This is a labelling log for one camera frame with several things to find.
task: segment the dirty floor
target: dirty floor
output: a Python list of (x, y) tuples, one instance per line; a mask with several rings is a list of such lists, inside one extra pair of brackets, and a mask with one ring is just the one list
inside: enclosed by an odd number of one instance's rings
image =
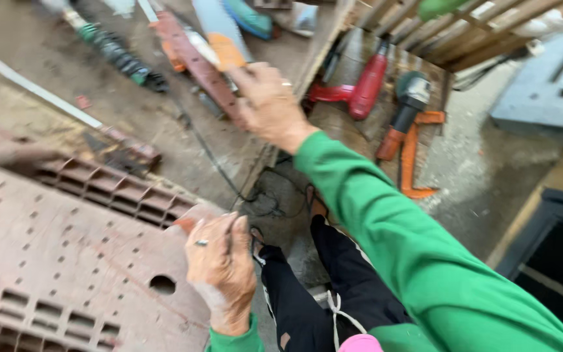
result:
[[(559, 159), (563, 143), (543, 137), (521, 137), (496, 129), (488, 117), (518, 64), (498, 67), (468, 92), (453, 92), (443, 135), (435, 138), (418, 185), (440, 187), (419, 206), (438, 220), (474, 255), (485, 260), (536, 183)], [(260, 193), (242, 211), (279, 245), (306, 288), (329, 282), (309, 233), (302, 194), (308, 180), (281, 155), (254, 189)], [(267, 351), (277, 351), (275, 324), (262, 285), (253, 301), (258, 329)]]

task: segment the wrist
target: wrist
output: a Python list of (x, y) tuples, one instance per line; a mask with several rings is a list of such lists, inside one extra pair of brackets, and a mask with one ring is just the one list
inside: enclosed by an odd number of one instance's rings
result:
[(290, 155), (295, 155), (303, 142), (317, 131), (320, 131), (320, 128), (311, 125), (308, 121), (304, 124), (293, 126), (283, 134), (282, 141), (278, 143), (278, 147), (284, 149)]
[(210, 327), (214, 332), (225, 336), (244, 335), (250, 328), (249, 315), (251, 304), (241, 311), (212, 312), (210, 315)]

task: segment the red heat gun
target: red heat gun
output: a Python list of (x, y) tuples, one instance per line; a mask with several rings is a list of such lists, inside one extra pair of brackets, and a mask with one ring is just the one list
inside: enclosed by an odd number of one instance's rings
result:
[(383, 74), (388, 66), (389, 46), (390, 41), (387, 39), (381, 41), (355, 86), (344, 84), (337, 87), (323, 87), (315, 83), (310, 89), (308, 99), (310, 101), (346, 101), (349, 105), (349, 115), (355, 120), (364, 120), (382, 90)]

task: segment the green long-sleeve shirt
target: green long-sleeve shirt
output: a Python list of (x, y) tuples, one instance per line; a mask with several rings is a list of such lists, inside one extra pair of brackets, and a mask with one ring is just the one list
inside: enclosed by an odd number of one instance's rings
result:
[[(475, 258), (371, 161), (316, 132), (295, 167), (417, 323), (370, 330), (385, 352), (563, 351), (558, 318)], [(208, 352), (263, 351), (254, 316), (251, 323), (237, 338), (210, 331)]]

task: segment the pink cloth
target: pink cloth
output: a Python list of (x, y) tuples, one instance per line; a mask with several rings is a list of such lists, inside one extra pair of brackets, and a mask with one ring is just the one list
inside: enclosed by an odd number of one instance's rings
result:
[(343, 342), (338, 352), (383, 352), (383, 349), (374, 336), (359, 334)]

